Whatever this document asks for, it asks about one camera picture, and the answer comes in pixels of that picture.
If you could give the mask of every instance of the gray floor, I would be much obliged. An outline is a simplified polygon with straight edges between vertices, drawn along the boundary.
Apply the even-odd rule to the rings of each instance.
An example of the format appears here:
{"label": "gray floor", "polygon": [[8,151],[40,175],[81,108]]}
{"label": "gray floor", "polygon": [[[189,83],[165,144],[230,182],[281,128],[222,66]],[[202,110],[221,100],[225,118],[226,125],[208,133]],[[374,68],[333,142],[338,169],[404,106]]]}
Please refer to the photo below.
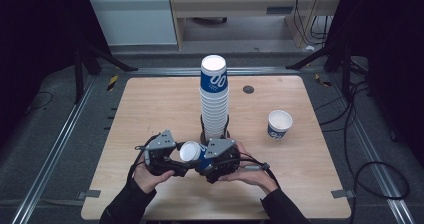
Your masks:
{"label": "gray floor", "polygon": [[[252,33],[252,27],[255,27],[256,34]],[[284,70],[284,66],[302,60],[310,51],[294,47],[282,18],[228,18],[227,23],[216,23],[216,20],[189,20],[185,43],[179,52],[149,50],[143,53],[144,55],[117,54],[116,57],[139,68],[186,68],[199,67],[200,60],[206,53],[223,55],[230,70],[239,67],[262,67],[265,70],[265,67],[273,67]],[[40,196],[41,201],[32,212],[28,223],[95,223],[81,218],[81,202],[78,202],[76,196],[90,186],[108,135],[108,128],[113,121],[109,118],[115,113],[112,108],[118,107],[126,81],[143,75],[124,73],[105,61],[101,60],[101,63],[102,72],[99,76],[85,78],[86,83],[94,78],[92,90],[66,146],[59,152],[58,162]],[[338,99],[340,73],[325,73],[322,68],[324,63],[325,57],[322,57],[297,73],[286,73],[302,77],[314,108],[330,103],[316,110],[319,122],[332,119],[345,108],[342,99]],[[329,81],[332,86],[319,83],[315,79],[315,73],[320,75],[321,81]],[[119,76],[118,81],[112,91],[107,91],[113,75]],[[355,83],[362,79],[363,77],[352,74]],[[31,104],[33,109],[21,120],[12,138],[8,140],[7,148],[0,153],[0,223],[11,223],[19,204],[26,197],[60,136],[62,127],[74,107],[74,86],[72,67],[48,76],[40,91],[51,93],[53,98],[46,93],[37,95]],[[405,144],[390,139],[390,129],[366,90],[359,92],[355,100],[356,123],[349,126],[346,138],[347,153],[353,170],[369,161],[369,151],[363,144],[364,134],[359,135],[361,133],[356,131],[363,128],[365,141],[372,143],[379,158],[399,169],[408,180],[411,192],[403,202],[412,219],[416,223],[422,223],[423,168]],[[346,116],[322,126],[322,130],[343,187],[352,189],[353,178],[344,156],[343,131],[332,131],[343,128],[345,120]],[[361,174],[360,180],[380,192],[375,173],[375,170],[368,169]],[[398,175],[392,171],[389,171],[389,175],[402,192],[404,186]],[[359,188],[356,194],[354,223],[410,223],[408,220],[396,220],[390,202],[386,199],[371,195],[362,188]],[[65,202],[54,205],[53,201]],[[348,223],[349,220],[312,221]]]}

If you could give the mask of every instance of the person's left hand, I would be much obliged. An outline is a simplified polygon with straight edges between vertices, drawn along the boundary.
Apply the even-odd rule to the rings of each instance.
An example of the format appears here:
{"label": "person's left hand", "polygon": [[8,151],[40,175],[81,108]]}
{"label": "person's left hand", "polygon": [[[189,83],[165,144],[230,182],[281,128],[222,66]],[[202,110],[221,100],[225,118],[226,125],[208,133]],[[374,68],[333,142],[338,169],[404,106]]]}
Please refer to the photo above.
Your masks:
{"label": "person's left hand", "polygon": [[149,194],[152,192],[157,185],[159,185],[162,182],[166,182],[169,178],[171,178],[172,175],[174,175],[174,171],[167,171],[163,173],[160,176],[155,176],[149,172],[146,168],[146,164],[144,164],[144,153],[141,155],[140,159],[138,160],[137,167],[134,171],[134,180],[137,183],[137,185],[143,190],[144,193]]}

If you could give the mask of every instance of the wooden table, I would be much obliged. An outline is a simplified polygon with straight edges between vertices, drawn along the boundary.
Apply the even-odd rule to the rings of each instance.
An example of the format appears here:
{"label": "wooden table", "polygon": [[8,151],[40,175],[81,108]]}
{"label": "wooden table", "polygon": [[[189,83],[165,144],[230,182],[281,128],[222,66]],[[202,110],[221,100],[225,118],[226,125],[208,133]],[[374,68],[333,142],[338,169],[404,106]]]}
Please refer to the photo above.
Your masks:
{"label": "wooden table", "polygon": [[[99,219],[119,193],[130,165],[152,135],[170,129],[175,141],[200,141],[199,77],[132,78],[128,81],[107,138],[82,217]],[[252,94],[243,92],[254,87]],[[267,162],[283,191],[307,218],[347,218],[346,198],[334,199],[342,189],[327,145],[298,76],[230,76],[228,130],[261,162]],[[281,109],[294,120],[280,142],[266,132],[268,114]],[[172,157],[177,159],[178,152]],[[259,187],[242,182],[210,184],[190,170],[186,177],[172,177],[157,187],[147,207],[147,220],[267,219]]]}

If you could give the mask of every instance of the cup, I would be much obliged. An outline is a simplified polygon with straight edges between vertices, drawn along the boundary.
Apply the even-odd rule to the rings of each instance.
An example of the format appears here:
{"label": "cup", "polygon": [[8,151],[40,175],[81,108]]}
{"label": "cup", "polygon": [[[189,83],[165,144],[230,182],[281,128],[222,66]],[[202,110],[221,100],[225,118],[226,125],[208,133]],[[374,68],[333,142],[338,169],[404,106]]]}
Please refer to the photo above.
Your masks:
{"label": "cup", "polygon": [[219,98],[226,94],[227,68],[225,59],[218,55],[203,58],[200,72],[200,87],[209,98]]}
{"label": "cup", "polygon": [[211,163],[210,159],[205,159],[207,147],[194,141],[188,141],[181,146],[180,158],[184,162],[201,160],[199,168],[204,169]]}
{"label": "cup", "polygon": [[281,140],[292,124],[293,119],[287,112],[272,111],[268,116],[268,135],[274,140]]}

